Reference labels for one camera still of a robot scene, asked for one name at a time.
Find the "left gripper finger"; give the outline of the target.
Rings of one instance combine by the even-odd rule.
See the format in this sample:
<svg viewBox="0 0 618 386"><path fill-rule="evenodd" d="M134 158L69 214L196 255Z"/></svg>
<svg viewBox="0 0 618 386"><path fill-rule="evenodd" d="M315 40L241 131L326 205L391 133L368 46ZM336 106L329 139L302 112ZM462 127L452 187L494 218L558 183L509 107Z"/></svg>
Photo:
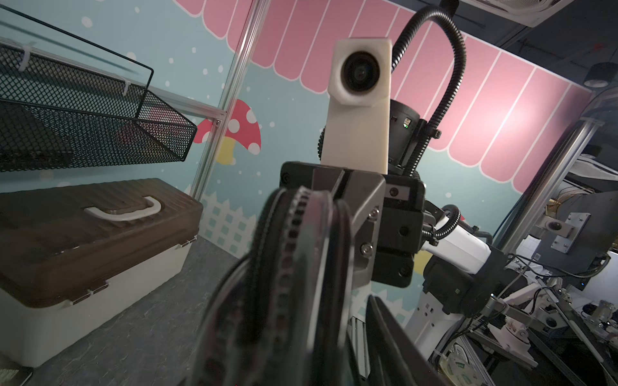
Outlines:
<svg viewBox="0 0 618 386"><path fill-rule="evenodd" d="M365 314L370 385L440 386L443 380L422 357L382 299L370 295Z"/></svg>

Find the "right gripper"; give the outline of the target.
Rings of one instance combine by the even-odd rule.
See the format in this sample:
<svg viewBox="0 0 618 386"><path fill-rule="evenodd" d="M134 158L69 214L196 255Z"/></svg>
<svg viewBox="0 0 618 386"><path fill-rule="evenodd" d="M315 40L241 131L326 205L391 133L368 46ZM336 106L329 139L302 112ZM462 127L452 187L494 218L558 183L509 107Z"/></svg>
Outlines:
<svg viewBox="0 0 618 386"><path fill-rule="evenodd" d="M406 288L423 244L425 185L415 178L285 162L282 188L328 191L351 214L354 289L376 281Z"/></svg>

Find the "black round pouch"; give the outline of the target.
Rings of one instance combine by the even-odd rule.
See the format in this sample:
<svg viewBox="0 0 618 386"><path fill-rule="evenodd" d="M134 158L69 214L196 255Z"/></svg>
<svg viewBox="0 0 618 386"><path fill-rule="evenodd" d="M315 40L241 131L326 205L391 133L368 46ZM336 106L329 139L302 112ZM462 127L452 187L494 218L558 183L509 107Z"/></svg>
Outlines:
<svg viewBox="0 0 618 386"><path fill-rule="evenodd" d="M352 244L344 202L275 191L250 251L211 298L186 384L345 384Z"/></svg>

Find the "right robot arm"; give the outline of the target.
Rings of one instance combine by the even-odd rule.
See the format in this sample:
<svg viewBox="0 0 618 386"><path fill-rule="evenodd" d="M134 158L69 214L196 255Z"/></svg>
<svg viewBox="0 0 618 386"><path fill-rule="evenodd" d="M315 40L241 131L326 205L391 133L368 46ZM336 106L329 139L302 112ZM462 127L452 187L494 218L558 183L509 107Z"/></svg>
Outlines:
<svg viewBox="0 0 618 386"><path fill-rule="evenodd" d="M268 27L275 72L294 81L312 102L288 109L290 138L283 147L291 159L310 161L313 130L327 114L328 77L333 48L348 37L396 40L420 1L276 1ZM439 125L441 138L431 141L418 169L435 204L455 204L484 231L493 231L520 196L484 165L505 132L511 103L530 87L536 68L496 46L514 24L468 3L454 23L466 40L467 64L460 89ZM434 23L424 24L391 77L390 96L429 119L445 92L453 69L447 37Z"/></svg>

